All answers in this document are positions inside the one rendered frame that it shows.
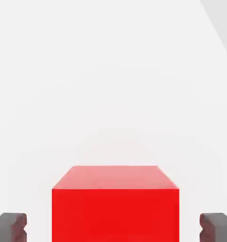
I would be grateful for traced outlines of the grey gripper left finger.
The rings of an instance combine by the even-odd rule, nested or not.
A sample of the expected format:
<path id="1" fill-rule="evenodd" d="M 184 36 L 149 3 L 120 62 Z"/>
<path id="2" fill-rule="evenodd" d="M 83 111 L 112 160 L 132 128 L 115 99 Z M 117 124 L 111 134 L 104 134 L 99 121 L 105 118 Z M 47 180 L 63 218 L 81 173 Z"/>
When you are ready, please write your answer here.
<path id="1" fill-rule="evenodd" d="M 0 215 L 0 242 L 27 242 L 27 216 L 25 213 Z"/>

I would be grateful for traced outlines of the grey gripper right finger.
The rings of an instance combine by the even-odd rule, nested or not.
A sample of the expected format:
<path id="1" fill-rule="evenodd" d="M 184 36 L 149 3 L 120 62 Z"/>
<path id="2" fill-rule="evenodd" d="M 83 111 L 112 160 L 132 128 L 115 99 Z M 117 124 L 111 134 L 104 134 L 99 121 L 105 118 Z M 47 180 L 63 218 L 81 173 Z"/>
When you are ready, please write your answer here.
<path id="1" fill-rule="evenodd" d="M 200 242 L 227 242 L 227 216 L 224 213 L 202 213 L 200 226 Z"/>

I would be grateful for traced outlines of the small red cube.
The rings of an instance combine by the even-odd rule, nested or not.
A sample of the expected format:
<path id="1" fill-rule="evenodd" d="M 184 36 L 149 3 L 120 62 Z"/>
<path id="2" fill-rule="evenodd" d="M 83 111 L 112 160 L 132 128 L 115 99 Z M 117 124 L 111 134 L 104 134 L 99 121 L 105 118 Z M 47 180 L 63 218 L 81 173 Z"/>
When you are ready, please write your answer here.
<path id="1" fill-rule="evenodd" d="M 179 188 L 157 166 L 73 166 L 52 188 L 52 242 L 179 242 Z"/>

